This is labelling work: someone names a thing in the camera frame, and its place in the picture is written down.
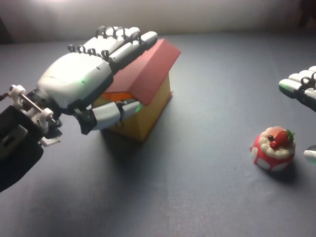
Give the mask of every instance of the red strawberry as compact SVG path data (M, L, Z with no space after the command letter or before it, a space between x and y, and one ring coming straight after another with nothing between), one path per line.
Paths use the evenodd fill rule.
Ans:
M270 143L270 147L273 150L277 150L281 146L288 146L294 141L293 135L294 133L292 133L290 130L280 131Z

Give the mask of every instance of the background wall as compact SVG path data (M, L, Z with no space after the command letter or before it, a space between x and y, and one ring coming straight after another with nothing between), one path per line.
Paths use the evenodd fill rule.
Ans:
M159 34L296 26L299 0L0 0L16 42L90 38L97 27L137 26Z

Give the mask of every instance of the table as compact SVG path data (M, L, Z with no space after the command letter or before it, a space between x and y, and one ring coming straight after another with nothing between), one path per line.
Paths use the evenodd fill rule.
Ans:
M316 35L165 38L182 54L170 72L173 98L147 141L84 136L63 116L62 143L0 194L1 237L315 236L316 167L303 151L316 143L316 113L278 82L316 65ZM1 91L34 89L68 44L0 46ZM262 171L249 151L275 125L297 142L284 177Z

